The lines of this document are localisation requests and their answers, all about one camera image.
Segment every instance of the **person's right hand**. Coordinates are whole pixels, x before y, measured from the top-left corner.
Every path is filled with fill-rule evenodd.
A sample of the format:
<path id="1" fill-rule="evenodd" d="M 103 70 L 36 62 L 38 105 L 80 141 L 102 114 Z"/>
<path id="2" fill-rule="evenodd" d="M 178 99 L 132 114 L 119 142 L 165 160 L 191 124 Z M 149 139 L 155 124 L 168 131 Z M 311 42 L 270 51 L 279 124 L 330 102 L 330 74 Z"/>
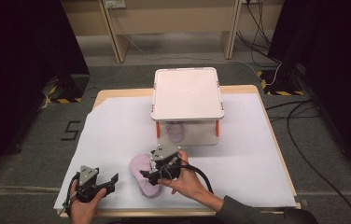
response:
<path id="1" fill-rule="evenodd" d="M 187 165 L 189 163 L 187 152 L 179 150 L 178 154 L 182 160 L 181 164 Z M 158 184 L 172 188 L 172 194 L 178 192 L 187 198 L 210 207 L 216 212 L 223 205 L 223 200 L 208 191 L 196 173 L 186 168 L 181 168 L 181 173 L 177 180 L 159 179 Z"/>

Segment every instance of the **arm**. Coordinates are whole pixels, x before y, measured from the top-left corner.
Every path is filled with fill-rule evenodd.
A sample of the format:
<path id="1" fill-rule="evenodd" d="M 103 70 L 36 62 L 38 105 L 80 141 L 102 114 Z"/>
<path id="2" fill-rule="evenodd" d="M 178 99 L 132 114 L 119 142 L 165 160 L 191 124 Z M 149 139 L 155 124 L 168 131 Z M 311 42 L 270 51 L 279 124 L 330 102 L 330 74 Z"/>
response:
<path id="1" fill-rule="evenodd" d="M 183 160 L 182 165 L 186 165 L 188 162 L 187 153 L 183 150 L 178 153 Z M 177 180 L 159 179 L 158 183 L 172 188 L 172 194 L 179 192 L 185 197 L 211 208 L 217 212 L 217 217 L 227 224 L 288 223 L 283 217 L 275 214 L 262 214 L 258 209 L 239 203 L 231 197 L 219 198 L 203 186 L 193 171 L 185 168 L 181 169 L 181 174 Z"/>
<path id="2" fill-rule="evenodd" d="M 71 195 L 77 190 L 77 181 L 73 182 Z M 75 196 L 71 203 L 71 220 L 73 224 L 91 224 L 93 217 L 97 214 L 97 204 L 105 196 L 106 189 L 101 189 L 89 203 L 80 202 Z"/>

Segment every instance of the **pink shoe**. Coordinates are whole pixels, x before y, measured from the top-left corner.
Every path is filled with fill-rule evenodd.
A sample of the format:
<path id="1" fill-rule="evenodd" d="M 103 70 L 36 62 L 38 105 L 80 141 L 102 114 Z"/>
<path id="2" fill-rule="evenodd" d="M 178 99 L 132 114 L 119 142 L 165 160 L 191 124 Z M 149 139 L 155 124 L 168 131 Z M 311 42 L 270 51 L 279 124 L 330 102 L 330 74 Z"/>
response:
<path id="1" fill-rule="evenodd" d="M 161 195 L 161 185 L 152 186 L 148 179 L 144 178 L 140 171 L 152 171 L 149 155 L 142 154 L 135 156 L 130 162 L 130 170 L 137 180 L 140 190 L 147 198 L 156 198 Z"/>

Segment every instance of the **sleeve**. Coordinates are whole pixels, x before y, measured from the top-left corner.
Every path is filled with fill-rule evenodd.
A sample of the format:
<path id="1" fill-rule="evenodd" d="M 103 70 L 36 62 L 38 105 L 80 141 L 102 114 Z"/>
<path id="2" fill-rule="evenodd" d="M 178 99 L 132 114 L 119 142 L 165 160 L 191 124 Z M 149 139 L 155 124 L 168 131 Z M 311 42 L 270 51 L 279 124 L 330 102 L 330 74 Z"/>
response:
<path id="1" fill-rule="evenodd" d="M 261 213 L 254 207 L 239 203 L 225 196 L 224 204 L 217 212 L 217 218 L 226 224 L 288 224 L 282 216 L 273 213 Z"/>

